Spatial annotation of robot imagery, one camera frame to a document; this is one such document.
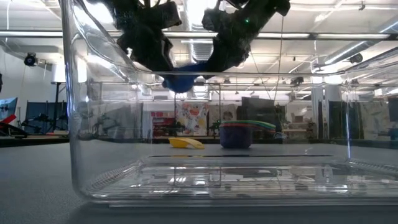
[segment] transparent container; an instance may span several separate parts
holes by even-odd
[[[397,202],[396,49],[339,72],[217,73],[175,94],[156,75],[167,73],[139,69],[80,1],[62,1],[62,10],[73,186],[82,197],[115,206]],[[333,41],[318,40],[318,53],[326,57],[320,46]],[[297,42],[276,48],[314,45]],[[225,125],[248,120],[273,127],[250,126],[247,136]],[[223,148],[223,129],[242,131],[230,141],[250,147]],[[172,147],[176,137],[204,149]]]

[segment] poster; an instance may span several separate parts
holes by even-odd
[[[177,103],[177,122],[185,126],[183,136],[207,134],[207,103]]]

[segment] navy blue bowl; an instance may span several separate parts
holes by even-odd
[[[248,149],[252,143],[252,128],[245,126],[220,127],[220,142],[225,149]]]

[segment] table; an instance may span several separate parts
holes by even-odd
[[[396,223],[397,207],[113,208],[71,185],[68,144],[0,149],[0,223]]]

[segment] ceiling pipe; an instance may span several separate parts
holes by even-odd
[[[370,58],[364,62],[358,63],[350,68],[347,68],[346,71],[350,72],[351,70],[363,69],[363,68],[370,66],[374,62],[380,63],[383,60],[388,60],[391,57],[395,57],[397,54],[398,54],[398,47],[394,47],[393,49],[390,49],[390,50],[383,52],[377,56],[374,56],[373,58]]]
[[[339,8],[336,4],[312,4],[302,2],[290,2],[291,11],[305,11],[305,12],[330,12],[330,11],[358,11],[362,6],[359,4],[344,4]],[[363,10],[398,10],[397,4],[365,4]]]
[[[316,18],[315,18],[314,26],[310,29],[311,32],[315,31],[319,26],[321,26],[322,23],[324,23],[325,20],[326,20],[328,17],[330,17],[339,7],[341,7],[341,6],[343,5],[344,2],[345,2],[345,0],[337,1],[337,2],[333,5],[333,8],[332,8],[330,11],[328,11],[328,12],[326,12],[326,13],[324,12],[324,13],[321,13],[321,14],[317,15]],[[300,72],[302,72],[302,71],[304,71],[304,70],[307,70],[307,69],[309,69],[308,73],[311,73],[311,72],[312,72],[312,68],[311,68],[311,67],[312,67],[312,63],[313,63],[315,60],[317,60],[317,59],[319,58],[319,55],[317,55],[317,50],[316,50],[316,43],[314,43],[314,45],[315,45],[315,47],[314,47],[315,55],[309,57],[309,58],[306,59],[304,62],[300,63],[299,65],[297,65],[296,67],[294,67],[293,69],[291,69],[291,70],[289,71],[289,73],[300,73]]]
[[[193,32],[205,32],[201,24],[206,8],[213,7],[212,4],[216,4],[217,0],[184,0],[183,6],[185,13],[185,24],[188,24],[189,31]],[[190,59],[192,62],[207,61],[213,52],[213,41],[197,42],[189,44]]]
[[[269,72],[273,67],[275,67],[275,65],[277,65],[279,63],[279,59],[275,59],[275,62],[266,70],[266,72]],[[257,77],[252,83],[256,83],[259,79],[261,79],[261,77]],[[248,91],[250,90],[251,86],[247,87],[244,91]]]
[[[393,18],[390,20],[383,29],[379,31],[379,33],[389,33],[389,34],[396,34],[398,33],[398,17]],[[376,44],[380,43],[380,40],[368,40],[362,42],[355,42],[352,44],[343,47],[342,49],[336,51],[335,53],[330,54],[329,56],[325,57],[322,63],[319,66],[326,66],[326,65],[333,65],[342,60],[350,58]]]

